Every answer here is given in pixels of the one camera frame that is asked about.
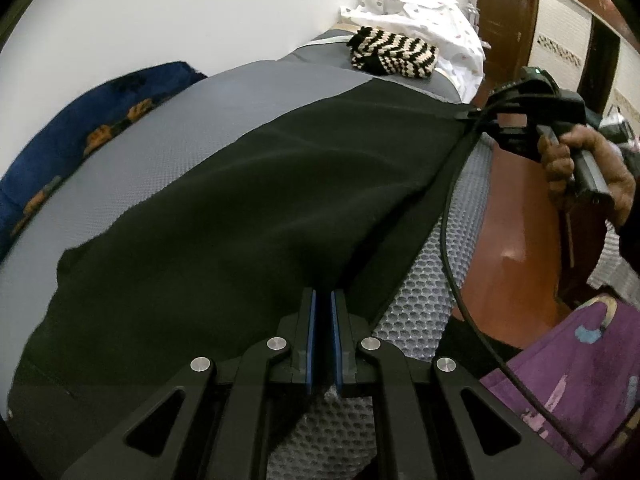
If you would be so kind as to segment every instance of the brown wooden furniture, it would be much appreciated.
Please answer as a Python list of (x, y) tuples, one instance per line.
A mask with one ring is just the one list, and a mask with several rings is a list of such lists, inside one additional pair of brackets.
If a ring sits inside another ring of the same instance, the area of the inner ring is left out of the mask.
[[(518, 348), (571, 312), (556, 301), (561, 235), (546, 190), (538, 163), (494, 148), (491, 191), (462, 295), (480, 330)], [(454, 315), (462, 318), (457, 309)]]
[[(592, 206), (575, 206), (570, 213), (560, 213), (562, 273), (558, 297), (576, 308), (600, 291), (587, 284), (587, 279), (600, 259), (607, 235), (604, 215)], [(616, 295), (609, 287), (604, 292)]]

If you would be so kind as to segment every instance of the gray mesh fabric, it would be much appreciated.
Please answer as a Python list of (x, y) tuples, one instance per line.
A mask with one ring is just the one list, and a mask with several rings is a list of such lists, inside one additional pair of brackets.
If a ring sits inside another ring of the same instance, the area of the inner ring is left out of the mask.
[[(462, 286), (489, 195), (493, 141), (483, 136), (456, 184), (447, 228), (447, 254)], [(374, 335), (405, 355), (430, 360), (444, 331), (453, 297), (440, 259), (440, 225), (431, 231)], [(318, 397), (270, 456), (270, 480), (348, 480), (376, 454), (370, 397), (341, 399), (330, 389)]]

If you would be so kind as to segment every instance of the metal screw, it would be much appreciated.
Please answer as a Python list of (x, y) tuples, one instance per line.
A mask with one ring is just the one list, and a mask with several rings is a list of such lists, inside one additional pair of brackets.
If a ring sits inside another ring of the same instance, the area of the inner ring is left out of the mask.
[(211, 366), (211, 361), (209, 361), (206, 357), (196, 357), (193, 361), (191, 361), (191, 370), (194, 372), (204, 372), (208, 370)]
[(450, 357), (441, 357), (436, 361), (436, 366), (443, 372), (452, 372), (456, 369), (456, 362)]
[(375, 337), (366, 337), (360, 342), (360, 344), (365, 350), (377, 350), (380, 348), (380, 339)]
[(287, 345), (287, 340), (283, 337), (272, 337), (267, 341), (267, 346), (271, 350), (282, 350)]

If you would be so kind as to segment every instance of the gray mattress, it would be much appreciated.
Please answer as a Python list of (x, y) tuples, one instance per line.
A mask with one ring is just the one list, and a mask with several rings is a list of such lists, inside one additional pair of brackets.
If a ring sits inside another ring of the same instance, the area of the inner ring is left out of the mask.
[[(105, 231), (128, 208), (242, 134), (370, 79), (360, 72), (301, 61), (256, 62), (197, 83), (92, 155), (45, 203), (0, 264), (3, 415), (10, 413), (5, 411), (6, 396), (22, 349), (56, 289), (56, 265), (63, 251)], [(434, 86), (418, 90), (433, 92)], [(448, 241), (459, 284), (482, 224), (491, 161), (491, 141), (483, 138), (454, 194)], [(436, 228), (375, 333), (405, 354), (428, 360), (452, 305)], [(269, 478), (352, 478), (374, 455), (370, 399), (339, 399), (330, 390), (272, 453)]]
[[(316, 40), (347, 35), (352, 36), (353, 33), (346, 30), (332, 29), (318, 36)], [(335, 66), (336, 68), (359, 72), (359, 70), (351, 65), (349, 52), (349, 47), (346, 46), (345, 43), (309, 45), (301, 46), (291, 54), (283, 57), (282, 60)], [(425, 79), (407, 78), (398, 74), (385, 76), (384, 79), (404, 86), (411, 86), (437, 99), (444, 99), (451, 103), (461, 102), (456, 87), (439, 72), (433, 72), (429, 78)]]

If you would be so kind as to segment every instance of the decorative tile border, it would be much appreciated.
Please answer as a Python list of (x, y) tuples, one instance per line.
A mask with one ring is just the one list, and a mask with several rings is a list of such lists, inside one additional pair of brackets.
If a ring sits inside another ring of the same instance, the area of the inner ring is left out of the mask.
[(546, 48), (551, 53), (558, 56), (563, 61), (572, 64), (576, 68), (580, 68), (582, 66), (582, 60), (576, 56), (573, 52), (565, 49), (564, 46), (558, 45), (551, 38), (546, 37), (544, 34), (539, 34), (536, 43), (539, 44), (542, 48)]
[(629, 99), (624, 97), (618, 89), (613, 91), (613, 104), (624, 108), (623, 115), (629, 114), (629, 119), (633, 119), (636, 123), (640, 123), (640, 112), (629, 102)]

